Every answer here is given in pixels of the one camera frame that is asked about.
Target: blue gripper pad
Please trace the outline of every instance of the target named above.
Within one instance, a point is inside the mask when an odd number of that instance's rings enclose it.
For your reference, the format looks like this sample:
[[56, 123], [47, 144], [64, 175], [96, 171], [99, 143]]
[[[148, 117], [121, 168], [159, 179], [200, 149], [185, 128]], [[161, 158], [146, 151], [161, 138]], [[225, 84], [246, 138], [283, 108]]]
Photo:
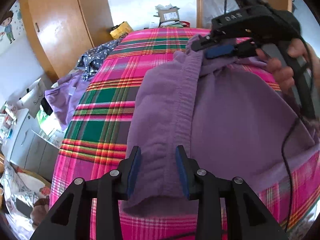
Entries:
[[182, 185], [183, 194], [185, 195], [186, 198], [189, 199], [190, 193], [189, 193], [187, 173], [184, 168], [178, 147], [176, 148], [176, 163], [177, 163], [178, 173], [180, 177], [180, 182]]
[[205, 57], [208, 59], [211, 59], [211, 58], [217, 58], [220, 56], [228, 55], [234, 49], [235, 48], [233, 45], [223, 45], [223, 46], [219, 46], [219, 47], [214, 47], [211, 49], [207, 49], [207, 51], [205, 53]]
[[133, 159], [132, 166], [128, 176], [128, 187], [127, 187], [128, 198], [130, 198], [130, 196], [134, 191], [134, 186], [136, 185], [137, 176], [138, 176], [138, 172], [141, 165], [141, 159], [142, 159], [141, 149], [140, 147], [138, 147], [137, 153]]

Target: wooden wardrobe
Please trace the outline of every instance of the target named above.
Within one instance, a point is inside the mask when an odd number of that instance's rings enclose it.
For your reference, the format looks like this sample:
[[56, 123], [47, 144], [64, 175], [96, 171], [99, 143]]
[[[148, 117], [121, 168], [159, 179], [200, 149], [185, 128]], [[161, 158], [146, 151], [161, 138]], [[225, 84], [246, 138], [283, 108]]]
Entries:
[[56, 82], [87, 50], [111, 41], [108, 0], [19, 0], [33, 52]]

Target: red object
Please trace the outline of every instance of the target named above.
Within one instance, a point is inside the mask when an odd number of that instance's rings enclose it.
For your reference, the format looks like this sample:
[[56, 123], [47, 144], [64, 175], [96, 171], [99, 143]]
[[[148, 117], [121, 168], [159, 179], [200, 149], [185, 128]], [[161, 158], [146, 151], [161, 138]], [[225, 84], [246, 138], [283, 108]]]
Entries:
[[182, 23], [185, 23], [187, 26], [184, 26], [184, 28], [190, 28], [190, 23], [189, 22], [184, 22], [184, 21], [180, 21]]

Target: human hand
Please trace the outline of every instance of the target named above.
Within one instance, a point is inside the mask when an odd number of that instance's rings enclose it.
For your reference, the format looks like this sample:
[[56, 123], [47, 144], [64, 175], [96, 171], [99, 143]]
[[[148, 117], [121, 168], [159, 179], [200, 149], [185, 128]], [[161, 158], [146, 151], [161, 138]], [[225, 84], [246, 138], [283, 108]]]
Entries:
[[[313, 77], [314, 83], [318, 89], [320, 89], [320, 60], [317, 57], [313, 48], [308, 44], [310, 50], [311, 61], [313, 64]], [[267, 56], [262, 49], [256, 50], [257, 55], [262, 60], [267, 60]], [[310, 62], [307, 50], [300, 39], [293, 39], [288, 48], [288, 55], [293, 58], [303, 56], [306, 61]], [[273, 78], [279, 84], [283, 93], [289, 94], [290, 88], [294, 85], [293, 70], [286, 66], [282, 67], [281, 62], [277, 58], [271, 58], [267, 63], [267, 70], [272, 73]]]

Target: white paper bag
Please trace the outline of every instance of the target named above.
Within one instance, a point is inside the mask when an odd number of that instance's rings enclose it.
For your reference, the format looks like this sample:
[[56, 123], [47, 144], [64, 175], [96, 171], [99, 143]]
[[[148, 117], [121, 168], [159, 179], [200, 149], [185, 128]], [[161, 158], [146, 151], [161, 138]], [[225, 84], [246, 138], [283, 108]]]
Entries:
[[26, 91], [23, 97], [17, 102], [18, 107], [20, 107], [20, 109], [28, 108], [29, 114], [33, 118], [36, 118], [40, 110], [41, 100], [44, 98], [45, 90], [45, 85], [41, 78], [39, 78], [29, 86], [29, 93]]

